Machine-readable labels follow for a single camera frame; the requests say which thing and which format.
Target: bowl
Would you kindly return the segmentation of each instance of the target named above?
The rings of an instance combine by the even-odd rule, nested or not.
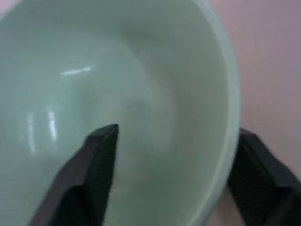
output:
[[[233,161],[238,70],[204,0],[24,0],[0,21],[0,221],[120,127],[105,226],[200,226]]]

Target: mint green bowl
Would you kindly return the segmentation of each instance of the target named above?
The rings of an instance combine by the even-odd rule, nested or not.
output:
[[[201,226],[239,129],[235,57],[203,0],[25,0],[0,21],[0,223],[24,226],[96,128],[120,136],[105,226]]]

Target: bowl rim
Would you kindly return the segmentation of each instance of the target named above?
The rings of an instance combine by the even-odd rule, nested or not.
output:
[[[197,5],[211,26],[212,32],[222,52],[227,77],[228,117],[226,133],[222,142],[222,151],[218,160],[218,167],[215,169],[214,175],[209,184],[209,189],[206,192],[203,201],[197,208],[187,226],[199,226],[200,224],[205,225],[208,221],[210,213],[220,198],[230,174],[240,128],[240,81],[234,49],[222,23],[214,13],[208,0],[193,0],[193,2]]]

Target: table surface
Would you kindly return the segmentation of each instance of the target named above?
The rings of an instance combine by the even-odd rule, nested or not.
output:
[[[17,0],[0,0],[0,15]],[[241,125],[301,178],[301,1],[208,0],[241,74]],[[228,188],[208,226],[243,226]]]

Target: pink surface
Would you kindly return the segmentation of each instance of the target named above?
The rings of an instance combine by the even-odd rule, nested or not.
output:
[[[15,0],[0,0],[0,14]],[[241,73],[241,125],[301,178],[301,1],[209,0]],[[226,189],[209,226],[241,226]]]

